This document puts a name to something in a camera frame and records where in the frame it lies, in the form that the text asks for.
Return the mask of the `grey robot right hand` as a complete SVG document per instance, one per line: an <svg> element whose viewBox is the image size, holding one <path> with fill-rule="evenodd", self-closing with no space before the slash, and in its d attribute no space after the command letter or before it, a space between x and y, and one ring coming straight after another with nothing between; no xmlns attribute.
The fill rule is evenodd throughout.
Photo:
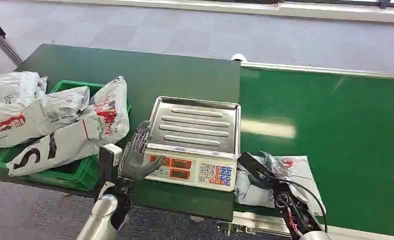
<svg viewBox="0 0 394 240"><path fill-rule="evenodd" d="M282 177L283 164L269 153L261 154L262 156L256 156L243 152L238 163L249 172L252 184L267 190L281 190L286 185L279 179Z"/></svg>

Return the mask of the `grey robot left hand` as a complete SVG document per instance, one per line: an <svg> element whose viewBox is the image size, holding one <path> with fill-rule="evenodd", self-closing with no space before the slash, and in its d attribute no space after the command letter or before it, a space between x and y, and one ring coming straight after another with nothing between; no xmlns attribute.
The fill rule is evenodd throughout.
<svg viewBox="0 0 394 240"><path fill-rule="evenodd" d="M165 159L163 155L158 155L153 161L143 165L149 133L150 121L145 120L139 124L125 148L119 170L121 177L138 182L162 165Z"/></svg>

